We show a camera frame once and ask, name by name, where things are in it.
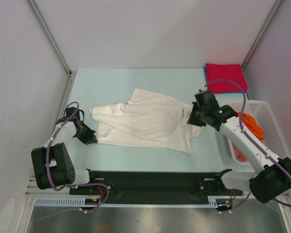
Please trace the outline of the white t shirt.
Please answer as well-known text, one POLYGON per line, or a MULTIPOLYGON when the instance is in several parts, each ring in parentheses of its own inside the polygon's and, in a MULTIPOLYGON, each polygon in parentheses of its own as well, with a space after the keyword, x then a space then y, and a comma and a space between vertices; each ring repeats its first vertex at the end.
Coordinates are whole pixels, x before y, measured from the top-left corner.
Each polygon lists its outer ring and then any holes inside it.
POLYGON ((127 104, 95 107, 90 113, 98 122, 99 143, 191 154, 192 139, 201 131, 187 122, 192 108, 173 97, 135 89, 127 104))

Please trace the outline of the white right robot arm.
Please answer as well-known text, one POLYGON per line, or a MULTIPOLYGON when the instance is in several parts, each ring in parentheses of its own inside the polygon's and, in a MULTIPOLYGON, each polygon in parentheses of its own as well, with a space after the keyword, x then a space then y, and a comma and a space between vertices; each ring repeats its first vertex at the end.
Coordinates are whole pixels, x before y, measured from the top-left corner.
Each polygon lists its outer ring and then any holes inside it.
POLYGON ((247 158, 253 172, 225 171, 214 182, 214 190, 225 195, 231 189, 251 193, 259 202, 277 201, 277 196, 291 189, 291 159, 281 159, 267 148, 243 124, 240 115, 230 106, 193 102, 187 121, 196 126, 211 126, 227 137, 247 158))

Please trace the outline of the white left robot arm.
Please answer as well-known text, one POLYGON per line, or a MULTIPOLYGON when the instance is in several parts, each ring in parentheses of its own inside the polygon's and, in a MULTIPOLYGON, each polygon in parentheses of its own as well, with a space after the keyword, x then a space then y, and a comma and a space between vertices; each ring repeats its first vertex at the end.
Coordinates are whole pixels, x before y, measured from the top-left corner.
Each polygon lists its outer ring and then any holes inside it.
POLYGON ((87 193, 97 190, 97 181, 90 178, 91 170, 75 169, 67 147, 73 138, 84 145, 98 143, 96 131, 84 123, 84 111, 67 107, 57 120, 55 131, 41 147, 31 151, 36 184, 39 189, 60 191, 64 187, 80 186, 87 193))

